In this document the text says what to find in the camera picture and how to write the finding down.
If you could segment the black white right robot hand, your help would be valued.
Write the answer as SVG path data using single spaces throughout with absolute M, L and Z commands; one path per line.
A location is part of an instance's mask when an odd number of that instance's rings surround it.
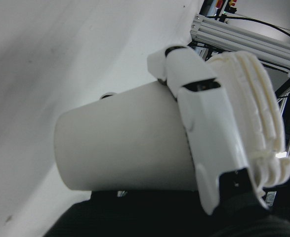
M 270 78 L 246 51 L 203 60 L 184 45 L 148 56 L 156 81 L 63 113 L 65 185 L 90 191 L 48 237 L 290 237 L 266 188 L 290 178 Z

